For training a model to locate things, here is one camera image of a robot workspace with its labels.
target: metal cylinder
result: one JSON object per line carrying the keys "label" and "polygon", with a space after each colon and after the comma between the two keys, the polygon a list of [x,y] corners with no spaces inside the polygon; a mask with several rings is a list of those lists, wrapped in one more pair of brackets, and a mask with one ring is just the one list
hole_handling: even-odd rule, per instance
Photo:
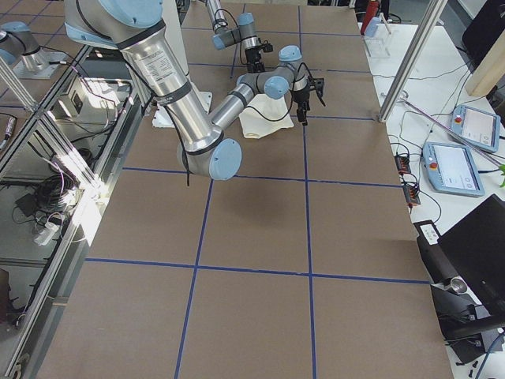
{"label": "metal cylinder", "polygon": [[207,0],[208,16],[211,18],[212,28],[214,31],[228,26],[224,12],[221,9],[219,0]]}
{"label": "metal cylinder", "polygon": [[210,116],[212,123],[225,130],[235,121],[246,105],[251,102],[253,97],[254,92],[247,84],[239,84],[224,98],[220,105],[211,112]]}
{"label": "metal cylinder", "polygon": [[129,54],[151,89],[174,116],[188,152],[206,148],[221,136],[191,88],[165,38],[165,28],[122,50]]}
{"label": "metal cylinder", "polygon": [[412,38],[412,42],[405,53],[405,57],[403,58],[403,61],[398,68],[398,72],[395,75],[395,79],[393,80],[389,92],[384,99],[383,105],[380,108],[380,122],[386,122],[393,111],[395,102],[398,99],[400,92],[403,90],[406,81],[409,79],[409,75],[416,64],[417,58],[428,41],[428,38],[431,35],[436,22],[439,20],[440,14],[446,4],[447,0],[431,0],[428,4],[425,15],[423,16],[421,23]]}

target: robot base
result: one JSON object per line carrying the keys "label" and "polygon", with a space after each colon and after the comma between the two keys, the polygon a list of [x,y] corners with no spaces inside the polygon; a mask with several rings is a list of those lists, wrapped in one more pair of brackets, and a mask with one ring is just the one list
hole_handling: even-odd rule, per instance
{"label": "robot base", "polygon": [[[67,55],[63,53],[47,53],[47,60],[49,62],[65,61],[66,57]],[[46,69],[38,73],[33,73],[32,71],[28,71],[21,61],[14,67],[13,72],[19,79],[51,79],[59,66],[60,65],[49,65]]]}

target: silver arm segment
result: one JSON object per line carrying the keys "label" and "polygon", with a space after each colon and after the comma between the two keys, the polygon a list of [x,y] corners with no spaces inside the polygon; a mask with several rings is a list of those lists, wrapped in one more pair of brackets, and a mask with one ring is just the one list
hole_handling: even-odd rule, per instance
{"label": "silver arm segment", "polygon": [[8,65],[21,57],[26,69],[33,73],[49,66],[46,52],[40,48],[30,28],[20,21],[0,26],[0,57]]}

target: light blue joint cap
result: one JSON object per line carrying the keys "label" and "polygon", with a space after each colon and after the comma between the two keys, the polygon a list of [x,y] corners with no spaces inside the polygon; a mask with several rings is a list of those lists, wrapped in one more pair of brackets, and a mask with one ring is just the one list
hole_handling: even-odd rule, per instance
{"label": "light blue joint cap", "polygon": [[98,0],[116,20],[133,28],[149,28],[161,20],[163,0]]}
{"label": "light blue joint cap", "polygon": [[0,57],[2,57],[8,65],[12,65],[16,61],[16,57],[10,54],[7,50],[0,49]]}
{"label": "light blue joint cap", "polygon": [[227,138],[218,144],[211,156],[208,173],[214,180],[228,180],[237,174],[242,161],[242,149],[235,140]]}
{"label": "light blue joint cap", "polygon": [[224,46],[224,42],[218,34],[214,34],[212,36],[212,42],[217,50],[222,50],[226,47]]}
{"label": "light blue joint cap", "polygon": [[30,28],[21,21],[7,22],[2,25],[2,29],[6,32],[30,32]]}
{"label": "light blue joint cap", "polygon": [[298,46],[285,46],[279,52],[279,61],[281,62],[292,62],[299,59],[301,59],[301,52]]}
{"label": "light blue joint cap", "polygon": [[237,24],[238,26],[249,25],[254,22],[254,17],[252,13],[243,13],[238,16]]}
{"label": "light blue joint cap", "polygon": [[94,47],[103,47],[105,49],[118,49],[115,43],[113,43],[110,39],[98,37],[94,34],[91,34],[90,32],[85,32],[84,30],[74,28],[73,26],[68,25],[66,22],[65,27],[67,36],[78,43],[83,43],[85,45]]}
{"label": "light blue joint cap", "polygon": [[267,81],[265,81],[265,86],[263,87],[265,95],[275,100],[283,97],[289,89],[290,84],[287,80],[279,76],[269,77]]}

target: electronic device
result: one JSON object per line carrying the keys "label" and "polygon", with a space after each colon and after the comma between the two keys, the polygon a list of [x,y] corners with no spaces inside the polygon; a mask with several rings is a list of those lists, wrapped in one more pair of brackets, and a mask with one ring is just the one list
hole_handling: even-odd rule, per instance
{"label": "electronic device", "polygon": [[460,105],[454,109],[451,130],[485,152],[497,152],[500,117],[476,108]]}
{"label": "electronic device", "polygon": [[423,160],[435,191],[471,197],[484,196],[484,186],[470,152],[470,148],[460,144],[425,144]]}
{"label": "electronic device", "polygon": [[0,323],[7,319],[9,304],[9,273],[0,268]]}
{"label": "electronic device", "polygon": [[504,11],[505,0],[488,0],[463,33],[462,41],[475,67],[505,30]]}
{"label": "electronic device", "polygon": [[491,195],[444,235],[431,221],[414,226],[433,281],[445,284],[459,275],[482,304],[448,286],[431,286],[447,343],[463,363],[472,362],[489,351],[496,329],[505,327],[505,201]]}
{"label": "electronic device", "polygon": [[491,195],[439,244],[489,312],[505,314],[505,201]]}

